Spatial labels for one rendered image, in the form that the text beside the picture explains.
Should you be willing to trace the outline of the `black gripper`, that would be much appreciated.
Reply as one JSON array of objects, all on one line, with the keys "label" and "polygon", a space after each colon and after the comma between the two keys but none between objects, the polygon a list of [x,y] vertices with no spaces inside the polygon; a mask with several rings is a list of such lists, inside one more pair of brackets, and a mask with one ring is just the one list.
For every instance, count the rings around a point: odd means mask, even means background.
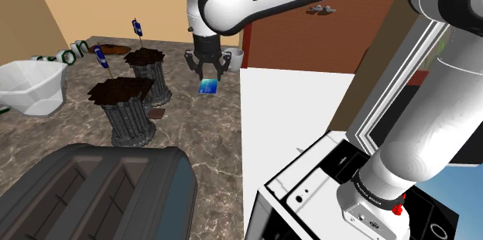
[{"label": "black gripper", "polygon": [[226,72],[231,62],[231,52],[221,52],[221,38],[218,34],[213,36],[198,36],[193,34],[194,51],[186,50],[184,57],[190,70],[194,71],[199,79],[203,80],[203,62],[212,63],[217,71],[218,81]]}]

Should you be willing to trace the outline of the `blue square card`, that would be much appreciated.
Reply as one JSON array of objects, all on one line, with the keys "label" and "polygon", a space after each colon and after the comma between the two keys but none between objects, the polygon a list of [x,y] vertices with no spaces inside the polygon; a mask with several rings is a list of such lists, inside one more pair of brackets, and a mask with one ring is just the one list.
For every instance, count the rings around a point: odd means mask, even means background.
[{"label": "blue square card", "polygon": [[198,92],[200,94],[216,94],[218,89],[217,79],[203,79],[200,82]]}]

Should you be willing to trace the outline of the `white mug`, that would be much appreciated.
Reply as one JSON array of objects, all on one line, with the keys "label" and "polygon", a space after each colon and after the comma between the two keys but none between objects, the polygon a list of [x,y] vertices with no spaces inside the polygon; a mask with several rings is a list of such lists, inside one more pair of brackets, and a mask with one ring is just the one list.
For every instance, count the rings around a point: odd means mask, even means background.
[{"label": "white mug", "polygon": [[241,69],[241,65],[244,58],[244,52],[238,48],[227,48],[224,50],[225,52],[229,52],[231,54],[231,61],[228,66],[229,72],[238,72]]}]

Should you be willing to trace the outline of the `grey column cake blue flag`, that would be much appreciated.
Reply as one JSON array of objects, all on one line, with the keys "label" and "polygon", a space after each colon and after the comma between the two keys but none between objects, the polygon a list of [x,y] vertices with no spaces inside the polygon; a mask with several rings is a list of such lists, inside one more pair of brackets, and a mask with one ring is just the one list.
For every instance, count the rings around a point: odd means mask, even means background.
[{"label": "grey column cake blue flag", "polygon": [[[135,34],[141,37],[142,27],[136,20],[132,20],[132,26]],[[141,45],[141,48],[130,52],[125,56],[125,62],[133,69],[136,77],[146,77],[154,80],[151,87],[151,103],[153,106],[162,106],[170,101],[172,91],[167,87],[163,73],[163,59],[165,54],[162,51],[146,48]]]},{"label": "grey column cake blue flag", "polygon": [[152,140],[156,127],[143,102],[153,83],[148,77],[111,77],[89,90],[89,99],[101,106],[111,124],[113,146],[142,147]]}]

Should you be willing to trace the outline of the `brown oval plate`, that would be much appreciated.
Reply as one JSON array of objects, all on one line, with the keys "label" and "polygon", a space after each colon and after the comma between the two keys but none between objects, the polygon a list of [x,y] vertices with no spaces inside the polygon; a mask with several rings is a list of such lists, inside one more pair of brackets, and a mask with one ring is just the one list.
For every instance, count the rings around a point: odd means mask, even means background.
[{"label": "brown oval plate", "polygon": [[104,55],[123,55],[129,53],[132,49],[128,46],[115,44],[101,44],[100,48]]}]

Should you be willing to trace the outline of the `green and white letters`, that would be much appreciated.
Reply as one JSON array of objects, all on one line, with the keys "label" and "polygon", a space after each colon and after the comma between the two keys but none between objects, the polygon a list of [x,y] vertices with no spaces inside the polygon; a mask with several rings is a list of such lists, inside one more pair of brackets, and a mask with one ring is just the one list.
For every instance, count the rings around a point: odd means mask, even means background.
[{"label": "green and white letters", "polygon": [[34,61],[59,62],[72,66],[78,58],[84,57],[88,49],[89,46],[85,40],[76,40],[70,44],[70,49],[59,50],[54,56],[31,56],[29,59]]}]

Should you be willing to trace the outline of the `white and black robot stand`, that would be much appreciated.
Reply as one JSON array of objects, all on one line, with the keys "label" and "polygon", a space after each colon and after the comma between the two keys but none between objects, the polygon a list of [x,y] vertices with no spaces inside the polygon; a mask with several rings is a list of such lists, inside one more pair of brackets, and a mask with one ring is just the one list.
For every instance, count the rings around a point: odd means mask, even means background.
[{"label": "white and black robot stand", "polygon": [[368,158],[343,132],[326,132],[259,188],[245,240],[391,240],[363,207],[344,213],[337,202]]}]

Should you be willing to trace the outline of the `dark grey toaster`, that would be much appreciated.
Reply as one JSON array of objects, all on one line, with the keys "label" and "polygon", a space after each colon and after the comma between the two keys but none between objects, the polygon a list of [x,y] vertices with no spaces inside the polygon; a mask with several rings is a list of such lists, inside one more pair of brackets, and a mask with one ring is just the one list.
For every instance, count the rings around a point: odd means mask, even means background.
[{"label": "dark grey toaster", "polygon": [[0,197],[0,240],[189,240],[196,194],[177,147],[68,145]]}]

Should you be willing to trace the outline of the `white angular bowl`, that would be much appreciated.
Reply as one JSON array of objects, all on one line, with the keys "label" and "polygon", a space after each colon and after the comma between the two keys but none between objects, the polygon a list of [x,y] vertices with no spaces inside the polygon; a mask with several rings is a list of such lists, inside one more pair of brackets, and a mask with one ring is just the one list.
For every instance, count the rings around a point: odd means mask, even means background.
[{"label": "white angular bowl", "polygon": [[65,63],[16,60],[0,66],[0,104],[24,115],[50,117],[65,104]]}]

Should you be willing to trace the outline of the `white framed window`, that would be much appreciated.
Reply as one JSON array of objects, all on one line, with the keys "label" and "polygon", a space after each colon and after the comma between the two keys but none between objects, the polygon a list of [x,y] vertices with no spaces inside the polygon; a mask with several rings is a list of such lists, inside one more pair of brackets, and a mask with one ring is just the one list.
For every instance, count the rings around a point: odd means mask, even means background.
[{"label": "white framed window", "polygon": [[423,16],[416,19],[348,127],[349,142],[369,155],[378,149],[370,136],[371,131],[449,27]]}]

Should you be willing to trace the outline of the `grey wall hook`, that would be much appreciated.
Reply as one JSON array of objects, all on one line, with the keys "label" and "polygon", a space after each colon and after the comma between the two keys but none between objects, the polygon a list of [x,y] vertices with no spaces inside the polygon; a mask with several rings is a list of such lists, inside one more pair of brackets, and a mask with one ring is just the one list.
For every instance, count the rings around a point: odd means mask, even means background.
[{"label": "grey wall hook", "polygon": [[308,15],[330,15],[334,12],[336,12],[336,9],[331,8],[329,5],[316,5],[306,10],[306,14]]}]

